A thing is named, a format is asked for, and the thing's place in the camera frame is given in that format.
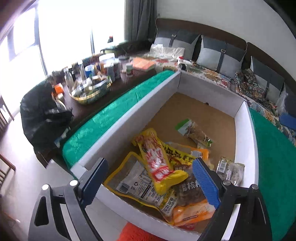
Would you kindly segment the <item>gold walnut snack bag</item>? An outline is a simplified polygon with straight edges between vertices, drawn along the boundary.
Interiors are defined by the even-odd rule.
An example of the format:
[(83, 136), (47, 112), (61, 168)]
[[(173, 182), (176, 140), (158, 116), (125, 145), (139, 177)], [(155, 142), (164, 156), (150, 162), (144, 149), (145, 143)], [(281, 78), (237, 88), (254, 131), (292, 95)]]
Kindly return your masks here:
[(190, 204), (195, 204), (206, 199), (204, 193), (193, 174), (192, 166), (185, 169), (188, 178), (183, 182), (174, 186), (177, 194), (177, 206), (185, 207)]

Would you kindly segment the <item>orange chicken wing pack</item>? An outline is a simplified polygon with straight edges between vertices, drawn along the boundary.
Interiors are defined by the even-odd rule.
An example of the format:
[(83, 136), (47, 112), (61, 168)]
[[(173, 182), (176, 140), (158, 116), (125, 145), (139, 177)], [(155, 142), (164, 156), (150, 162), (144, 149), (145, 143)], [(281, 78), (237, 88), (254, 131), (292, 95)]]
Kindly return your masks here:
[(208, 149), (197, 149), (186, 145), (177, 144), (174, 142), (166, 142), (166, 144), (170, 145), (171, 147), (182, 151), (184, 153), (190, 154), (194, 157), (200, 157), (203, 161), (209, 160), (209, 150)]

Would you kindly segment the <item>yellow egg snack pouch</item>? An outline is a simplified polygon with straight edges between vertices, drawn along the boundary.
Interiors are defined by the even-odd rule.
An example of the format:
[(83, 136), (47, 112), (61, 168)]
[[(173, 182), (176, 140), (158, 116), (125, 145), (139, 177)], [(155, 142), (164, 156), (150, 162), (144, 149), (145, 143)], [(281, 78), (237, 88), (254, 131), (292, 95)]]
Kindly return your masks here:
[(127, 154), (121, 165), (106, 178), (104, 186), (118, 196), (158, 210), (167, 223), (174, 224), (173, 210), (177, 206), (175, 190), (170, 188), (165, 194), (159, 195), (142, 158), (135, 152)]

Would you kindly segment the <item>clear green chicken leg pack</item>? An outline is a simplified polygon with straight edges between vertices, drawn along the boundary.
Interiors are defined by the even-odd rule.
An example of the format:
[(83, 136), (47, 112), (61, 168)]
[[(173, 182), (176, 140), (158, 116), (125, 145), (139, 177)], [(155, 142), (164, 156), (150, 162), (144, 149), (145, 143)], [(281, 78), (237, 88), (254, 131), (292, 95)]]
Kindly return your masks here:
[(178, 123), (175, 126), (175, 130), (177, 130), (182, 136), (190, 138), (196, 144), (200, 144), (205, 148), (209, 148), (213, 144), (213, 140), (189, 118)]

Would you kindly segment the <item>orange tofu snack pack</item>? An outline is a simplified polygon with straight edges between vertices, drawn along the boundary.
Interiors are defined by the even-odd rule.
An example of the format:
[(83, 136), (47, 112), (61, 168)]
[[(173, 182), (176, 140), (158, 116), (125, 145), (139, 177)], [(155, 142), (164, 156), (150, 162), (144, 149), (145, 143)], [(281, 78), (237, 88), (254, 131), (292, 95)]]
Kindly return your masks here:
[(174, 226), (185, 223), (198, 223), (210, 219), (216, 208), (205, 199), (201, 202), (190, 204), (185, 207), (176, 206), (173, 209)]

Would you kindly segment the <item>red spicy fish snack pack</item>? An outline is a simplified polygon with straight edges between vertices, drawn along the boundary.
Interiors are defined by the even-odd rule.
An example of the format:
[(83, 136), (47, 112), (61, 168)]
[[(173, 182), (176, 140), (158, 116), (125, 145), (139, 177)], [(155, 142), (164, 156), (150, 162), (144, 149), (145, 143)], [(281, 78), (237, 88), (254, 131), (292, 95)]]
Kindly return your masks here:
[(185, 223), (184, 225), (179, 225), (178, 228), (192, 231), (196, 228), (197, 223)]

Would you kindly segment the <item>yellow chicken feet snack bag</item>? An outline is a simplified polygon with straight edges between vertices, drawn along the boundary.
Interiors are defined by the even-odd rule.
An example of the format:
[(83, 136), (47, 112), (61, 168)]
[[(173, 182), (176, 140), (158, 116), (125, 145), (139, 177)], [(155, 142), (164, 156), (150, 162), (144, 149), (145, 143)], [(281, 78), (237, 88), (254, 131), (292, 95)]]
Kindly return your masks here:
[(196, 159), (196, 157), (175, 149), (166, 143), (162, 142), (162, 145), (174, 170), (186, 170), (192, 166), (193, 161)]

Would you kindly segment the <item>green tablecloth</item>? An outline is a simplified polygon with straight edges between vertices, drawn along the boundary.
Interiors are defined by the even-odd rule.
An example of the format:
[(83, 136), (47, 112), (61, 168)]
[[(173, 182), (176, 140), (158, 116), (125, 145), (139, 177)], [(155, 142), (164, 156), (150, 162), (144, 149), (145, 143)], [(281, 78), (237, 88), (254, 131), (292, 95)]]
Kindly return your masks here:
[[(116, 109), (119, 107), (123, 111), (127, 111), (123, 103), (133, 97), (136, 92), (143, 93), (145, 91), (143, 83), (112, 102), (95, 114), (95, 116), (104, 111), (108, 111), (110, 116), (116, 116)], [(261, 112), (255, 111), (249, 106), (248, 101), (246, 102), (256, 135), (259, 170), (257, 185), (260, 188), (267, 207), (273, 240), (281, 240), (295, 222), (295, 146)]]

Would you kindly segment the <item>black jacket on chair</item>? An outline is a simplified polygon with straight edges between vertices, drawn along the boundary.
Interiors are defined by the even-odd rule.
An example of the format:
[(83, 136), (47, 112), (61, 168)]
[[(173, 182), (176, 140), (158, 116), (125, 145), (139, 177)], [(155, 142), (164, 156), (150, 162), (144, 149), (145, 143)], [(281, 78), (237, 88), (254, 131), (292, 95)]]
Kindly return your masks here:
[(72, 111), (60, 106), (52, 97), (53, 87), (44, 80), (26, 93), (20, 103), (23, 133), (34, 151), (55, 148), (72, 120)]

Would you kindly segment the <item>clear plastic bag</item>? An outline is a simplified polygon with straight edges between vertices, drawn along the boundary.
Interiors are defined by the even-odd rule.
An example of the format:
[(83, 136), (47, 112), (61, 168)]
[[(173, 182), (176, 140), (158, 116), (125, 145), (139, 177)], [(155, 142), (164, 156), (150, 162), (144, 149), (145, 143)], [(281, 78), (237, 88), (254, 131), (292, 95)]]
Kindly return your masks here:
[(283, 91), (276, 102), (276, 111), (278, 115), (281, 115), (282, 113), (286, 113), (285, 99), (287, 98), (287, 96), (288, 94), (285, 91)]

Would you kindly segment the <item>green gold snack tray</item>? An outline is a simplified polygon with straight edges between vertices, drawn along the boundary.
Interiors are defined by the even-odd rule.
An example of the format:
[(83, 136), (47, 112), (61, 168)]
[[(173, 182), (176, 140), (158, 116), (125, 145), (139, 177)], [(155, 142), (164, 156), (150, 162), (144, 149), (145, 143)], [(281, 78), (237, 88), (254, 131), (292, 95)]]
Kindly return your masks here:
[(109, 79), (93, 84), (92, 80), (87, 78), (76, 84), (76, 86), (69, 91), (69, 95), (79, 104), (88, 105), (105, 96), (110, 91), (111, 85), (112, 81)]

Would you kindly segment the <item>floral dark blanket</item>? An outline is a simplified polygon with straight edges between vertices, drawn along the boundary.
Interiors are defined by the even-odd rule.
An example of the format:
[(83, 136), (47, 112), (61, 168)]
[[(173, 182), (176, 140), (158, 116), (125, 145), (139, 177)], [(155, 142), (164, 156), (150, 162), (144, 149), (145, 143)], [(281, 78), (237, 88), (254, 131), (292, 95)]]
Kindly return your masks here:
[(250, 68), (238, 70), (235, 73), (235, 79), (240, 92), (245, 96), (256, 102), (266, 102), (265, 90), (258, 85), (255, 75)]

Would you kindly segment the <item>grey cushion right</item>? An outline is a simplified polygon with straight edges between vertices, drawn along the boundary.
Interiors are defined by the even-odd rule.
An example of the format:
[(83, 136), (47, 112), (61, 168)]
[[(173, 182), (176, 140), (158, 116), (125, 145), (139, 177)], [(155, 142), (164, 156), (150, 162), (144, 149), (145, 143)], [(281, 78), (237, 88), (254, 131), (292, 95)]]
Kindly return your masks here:
[(254, 73), (257, 84), (264, 90), (265, 98), (276, 103), (285, 79), (253, 56), (251, 56), (250, 69)]

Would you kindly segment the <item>grey cushion middle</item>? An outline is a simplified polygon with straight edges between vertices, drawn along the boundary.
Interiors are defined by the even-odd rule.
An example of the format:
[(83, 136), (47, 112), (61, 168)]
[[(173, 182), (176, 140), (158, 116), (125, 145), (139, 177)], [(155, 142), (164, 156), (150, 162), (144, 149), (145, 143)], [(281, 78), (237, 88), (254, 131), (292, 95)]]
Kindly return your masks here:
[(197, 64), (234, 79), (241, 69), (245, 53), (245, 50), (227, 42), (202, 35)]

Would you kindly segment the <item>orange book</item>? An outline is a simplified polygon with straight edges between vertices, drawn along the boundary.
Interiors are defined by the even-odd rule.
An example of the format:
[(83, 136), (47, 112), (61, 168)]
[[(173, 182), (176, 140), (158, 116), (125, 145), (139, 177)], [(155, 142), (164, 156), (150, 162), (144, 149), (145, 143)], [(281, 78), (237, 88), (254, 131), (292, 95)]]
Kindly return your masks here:
[(135, 70), (148, 72), (152, 69), (155, 69), (156, 63), (151, 60), (147, 60), (140, 57), (135, 57), (132, 60), (132, 67)]

